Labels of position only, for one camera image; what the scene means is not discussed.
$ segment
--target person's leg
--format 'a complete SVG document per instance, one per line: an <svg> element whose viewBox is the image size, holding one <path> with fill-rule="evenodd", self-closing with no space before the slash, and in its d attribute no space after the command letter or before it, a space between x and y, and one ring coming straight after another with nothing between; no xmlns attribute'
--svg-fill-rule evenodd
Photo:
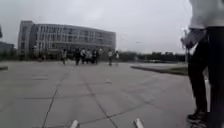
<svg viewBox="0 0 224 128"><path fill-rule="evenodd" d="M195 52L189 61L188 73L196 102L196 111L189 115L190 121L198 121L207 113L206 88L203 71L208 64L208 38L207 36L198 43Z"/></svg>
<svg viewBox="0 0 224 128"><path fill-rule="evenodd" d="M84 64L84 56L81 57L82 64Z"/></svg>
<svg viewBox="0 0 224 128"><path fill-rule="evenodd" d="M208 28L211 109L208 128L224 127L224 27Z"/></svg>
<svg viewBox="0 0 224 128"><path fill-rule="evenodd" d="M98 64L98 57L96 57L96 64Z"/></svg>
<svg viewBox="0 0 224 128"><path fill-rule="evenodd" d="M79 62L78 62L78 57L75 58L75 62L76 62L76 65L79 64Z"/></svg>
<svg viewBox="0 0 224 128"><path fill-rule="evenodd" d="M112 65L112 59L111 59L111 57L109 57L109 65L110 66Z"/></svg>

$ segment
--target distant building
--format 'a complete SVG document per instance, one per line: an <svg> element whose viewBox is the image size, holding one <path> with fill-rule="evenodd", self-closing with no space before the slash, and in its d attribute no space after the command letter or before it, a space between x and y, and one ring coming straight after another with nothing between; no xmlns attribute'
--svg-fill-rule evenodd
<svg viewBox="0 0 224 128"><path fill-rule="evenodd" d="M9 53L14 49L14 44L8 44L0 41L0 53L7 52Z"/></svg>
<svg viewBox="0 0 224 128"><path fill-rule="evenodd" d="M22 21L18 38L18 53L61 52L75 48L115 49L116 33L71 25L34 24Z"/></svg>

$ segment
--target shoe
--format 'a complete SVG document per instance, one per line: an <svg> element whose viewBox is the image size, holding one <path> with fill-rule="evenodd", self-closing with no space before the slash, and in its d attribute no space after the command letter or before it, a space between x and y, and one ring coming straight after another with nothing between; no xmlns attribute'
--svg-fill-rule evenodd
<svg viewBox="0 0 224 128"><path fill-rule="evenodd" d="M187 120L190 123L207 122L207 112L196 110L194 114L187 116Z"/></svg>

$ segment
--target group of people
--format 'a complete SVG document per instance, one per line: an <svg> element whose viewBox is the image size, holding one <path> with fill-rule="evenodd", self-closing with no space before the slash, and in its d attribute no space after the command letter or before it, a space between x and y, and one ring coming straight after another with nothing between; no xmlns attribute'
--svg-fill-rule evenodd
<svg viewBox="0 0 224 128"><path fill-rule="evenodd" d="M79 48L76 48L74 51L74 58L76 61L76 65L79 65L80 61L82 64L98 64L98 60L100 57L99 50L90 50L90 49L84 49L82 48L81 50ZM118 65L118 60L119 60L119 53L116 51L115 53L109 49L108 51L108 62L109 65L112 66L112 62L115 58L116 65ZM65 61L67 59L67 51L64 49L62 51L62 62L65 65Z"/></svg>
<svg viewBox="0 0 224 128"><path fill-rule="evenodd" d="M84 49L81 50L79 48L76 48L74 51L74 59L76 61L76 65L79 65L80 61L82 64L98 64L99 59L99 51L98 50L90 50L90 49ZM65 60L67 59L67 51L64 49L62 51L62 61L63 64L65 64Z"/></svg>

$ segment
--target tiled ground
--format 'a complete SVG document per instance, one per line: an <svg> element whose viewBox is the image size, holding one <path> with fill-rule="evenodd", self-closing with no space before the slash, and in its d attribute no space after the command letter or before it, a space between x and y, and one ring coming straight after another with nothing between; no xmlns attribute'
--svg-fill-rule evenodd
<svg viewBox="0 0 224 128"><path fill-rule="evenodd" d="M194 102L187 77L60 62L9 62L0 72L0 128L184 128Z"/></svg>

